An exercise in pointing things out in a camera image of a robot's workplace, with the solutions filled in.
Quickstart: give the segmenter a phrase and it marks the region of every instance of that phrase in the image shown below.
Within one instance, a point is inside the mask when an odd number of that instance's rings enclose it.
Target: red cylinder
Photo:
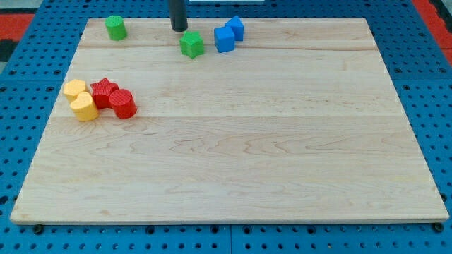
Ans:
[[[136,113],[135,102],[128,90],[119,89],[112,92],[109,101],[114,113],[120,119],[127,119]]]

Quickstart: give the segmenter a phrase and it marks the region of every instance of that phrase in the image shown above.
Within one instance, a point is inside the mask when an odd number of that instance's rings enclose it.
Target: blue pegboard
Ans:
[[[451,222],[294,226],[33,226],[9,221],[88,18],[167,18],[161,0],[44,0],[0,75],[0,253],[450,253]],[[452,70],[408,0],[190,5],[191,18],[365,17],[451,211]]]

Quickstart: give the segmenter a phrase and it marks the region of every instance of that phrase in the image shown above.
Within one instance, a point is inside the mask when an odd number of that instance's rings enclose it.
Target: blue cube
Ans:
[[[230,27],[215,28],[213,30],[215,46],[218,52],[228,52],[235,49],[235,35]]]
[[[232,28],[236,41],[243,41],[244,26],[239,16],[235,15],[225,23],[225,26]]]

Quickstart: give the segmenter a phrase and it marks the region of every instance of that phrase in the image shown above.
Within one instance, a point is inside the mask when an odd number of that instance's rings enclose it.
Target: green cylinder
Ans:
[[[111,40],[122,40],[127,37],[124,19],[121,16],[113,15],[105,20],[105,26]]]

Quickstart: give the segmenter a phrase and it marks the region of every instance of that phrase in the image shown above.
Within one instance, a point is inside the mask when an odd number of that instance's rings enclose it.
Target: wooden board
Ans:
[[[79,123],[59,95],[11,219],[17,224],[342,224],[448,218],[361,18],[248,19],[233,52],[190,20],[89,20],[66,81],[107,76],[138,113]]]

